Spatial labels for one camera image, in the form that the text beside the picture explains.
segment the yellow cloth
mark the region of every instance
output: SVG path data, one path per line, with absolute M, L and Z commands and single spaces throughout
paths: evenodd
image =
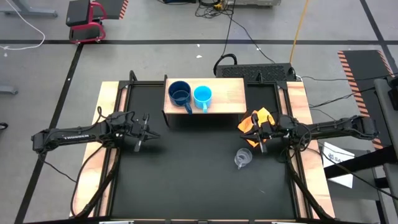
M 261 108 L 259 111 L 253 111 L 253 113 L 256 113 L 258 115 L 258 117 L 259 117 L 259 125 L 261 125 L 264 122 L 268 122 L 268 121 L 271 123 L 271 125 L 275 125 L 274 118 L 272 117 L 270 112 L 267 111 L 265 108 Z M 243 133 L 246 133 L 246 132 L 250 131 L 252 127 L 253 127 L 253 123 L 251 122 L 251 115 L 248 116 L 246 119 L 244 119 L 238 125 L 239 130 L 241 130 Z M 251 141 L 251 140 L 247 140 L 247 141 L 253 147 L 256 147 L 258 145 L 258 142 L 254 142 L 254 141 Z

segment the red stool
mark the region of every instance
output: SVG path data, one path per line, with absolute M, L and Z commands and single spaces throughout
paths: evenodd
M 99 7 L 102 17 L 94 18 L 94 7 Z M 102 20 L 106 19 L 104 7 L 98 2 L 90 0 L 70 1 L 66 24 L 70 27 L 69 40 L 79 44 L 85 42 L 99 42 L 106 36 Z

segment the gray floor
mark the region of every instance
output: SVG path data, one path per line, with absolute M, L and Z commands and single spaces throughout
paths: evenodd
M 68 1 L 28 1 L 34 7 L 53 8 L 59 17 L 27 18 L 42 30 L 47 39 L 65 40 L 68 28 L 65 16 Z M 292 40 L 305 0 L 282 1 L 272 9 L 237 8 L 234 19 L 241 23 L 253 39 Z M 397 3 L 367 0 L 373 16 L 386 40 L 398 40 L 394 23 Z M 156 0 L 129 3 L 121 21 L 105 21 L 108 40 L 224 39 L 228 18 L 202 19 L 194 16 L 196 4 L 167 6 Z M 248 39 L 235 24 L 231 39 Z M 17 17 L 0 14 L 1 40 L 39 40 L 40 34 Z M 377 40 L 362 5 L 357 0 L 310 1 L 300 40 Z M 139 80 L 161 80 L 169 77 L 213 77 L 213 65 L 224 45 L 85 45 L 81 53 L 67 99 L 58 122 L 59 128 L 89 125 L 93 118 L 101 82 L 128 79 L 134 70 Z M 288 62 L 291 45 L 260 45 L 276 62 Z M 398 46 L 388 46 L 398 58 Z M 25 193 L 37 156 L 31 150 L 30 136 L 49 126 L 65 77 L 76 50 L 75 45 L 43 45 L 37 49 L 8 51 L 0 56 L 0 82 L 16 85 L 16 96 L 0 95 L 0 120 L 10 127 L 0 133 L 0 220 L 12 223 Z M 344 78 L 337 57 L 339 50 L 382 50 L 379 45 L 298 45 L 293 66 L 298 75 L 315 78 Z M 228 45 L 241 64 L 268 63 L 254 45 Z M 348 84 L 304 80 L 308 100 L 321 103 L 351 93 Z M 354 99 L 325 105 L 322 110 L 334 118 L 358 114 Z M 329 118 L 312 111 L 313 121 Z M 369 141 L 354 138 L 330 139 L 337 146 L 372 149 Z M 60 170 L 76 177 L 85 146 L 61 147 L 47 160 Z M 73 184 L 48 166 L 44 166 L 30 203 L 25 222 L 67 218 Z M 336 216 L 357 222 L 378 222 L 374 202 L 332 198 Z M 389 218 L 396 223 L 392 202 L 386 198 Z

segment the white paper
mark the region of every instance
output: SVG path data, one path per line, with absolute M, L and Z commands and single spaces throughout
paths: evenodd
M 352 159 L 355 157 L 353 153 L 350 153 L 344 149 L 340 149 L 332 144 L 327 142 L 324 143 L 325 147 L 323 147 L 323 153 L 328 156 L 329 159 L 333 160 L 335 163 L 343 162 L 348 159 Z M 330 162 L 325 155 L 323 157 L 323 168 L 333 165 L 334 163 Z M 349 188 L 353 188 L 353 176 L 351 174 L 342 175 L 339 177 L 330 178 L 329 180 L 336 182 L 337 184 L 344 185 Z

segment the orange and black striped tape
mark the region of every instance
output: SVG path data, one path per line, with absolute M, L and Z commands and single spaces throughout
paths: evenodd
M 339 51 L 337 54 L 338 54 L 338 57 L 340 59 L 341 66 L 343 66 L 343 70 L 344 70 L 344 72 L 346 74 L 346 77 L 347 77 L 347 80 L 348 80 L 348 84 L 351 87 L 351 91 L 354 93 L 354 98 L 355 98 L 356 104 L 357 104 L 357 106 L 359 108 L 359 112 L 361 113 L 362 116 L 369 117 L 368 109 L 366 109 L 365 102 L 364 102 L 364 100 L 362 98 L 361 93 L 359 92 L 358 85 L 356 84 L 354 75 L 353 75 L 353 73 L 352 73 L 352 71 L 351 71 L 351 69 L 349 67 L 349 64 L 347 62 L 347 59 L 346 59 L 346 56 L 345 56 L 344 52 Z M 374 146 L 375 149 L 382 149 L 383 148 L 380 139 L 378 139 L 378 138 L 373 139 L 372 142 L 373 142 L 373 146 Z
M 386 59 L 383 56 L 383 53 L 381 53 L 380 50 L 378 50 L 377 52 L 379 52 L 380 58 L 381 60 L 384 62 L 384 66 L 386 66 L 387 71 L 390 73 L 390 75 L 394 78 L 395 75 L 392 73 L 390 66 L 388 66 L 388 63 L 386 61 Z
M 124 0 L 123 1 L 123 5 L 122 8 L 120 9 L 120 15 L 119 15 L 119 19 L 123 19 L 126 10 L 127 10 L 127 5 L 129 4 L 129 0 Z

